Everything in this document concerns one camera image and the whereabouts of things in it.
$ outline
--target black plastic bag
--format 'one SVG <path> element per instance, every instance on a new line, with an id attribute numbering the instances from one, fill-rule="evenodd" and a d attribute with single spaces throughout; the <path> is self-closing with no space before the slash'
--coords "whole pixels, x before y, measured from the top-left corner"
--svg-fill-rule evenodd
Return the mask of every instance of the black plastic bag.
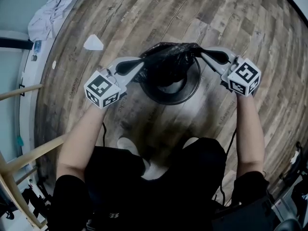
<path id="1" fill-rule="evenodd" d="M 134 81 L 160 87 L 179 82 L 202 51 L 197 43 L 158 43 L 141 54 L 145 67 Z"/>

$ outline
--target wooden floor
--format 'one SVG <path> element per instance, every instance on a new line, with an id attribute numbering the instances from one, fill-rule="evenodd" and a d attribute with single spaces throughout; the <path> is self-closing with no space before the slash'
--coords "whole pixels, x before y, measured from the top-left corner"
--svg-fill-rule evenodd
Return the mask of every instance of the wooden floor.
<path id="1" fill-rule="evenodd" d="M 103 51 L 83 44 L 97 35 Z M 286 0 L 79 0 L 49 55 L 36 107 L 36 146 L 68 132 L 89 102 L 83 85 L 97 69 L 118 56 L 139 56 L 161 41 L 224 46 L 248 57 L 262 71 L 255 96 L 266 142 L 266 179 L 277 194 L 279 175 L 308 139 L 308 30 Z M 56 61 L 56 68 L 51 65 Z M 227 150 L 236 127 L 235 94 L 218 74 L 202 64 L 202 81 L 186 103 L 159 105 L 138 83 L 112 105 L 104 120 L 106 145 L 121 135 L 131 138 L 145 157 L 161 164 L 190 136 L 217 139 Z M 42 174 L 55 182 L 56 151 L 42 158 Z M 235 140 L 227 160 L 223 187 L 227 200 L 235 179 Z"/>

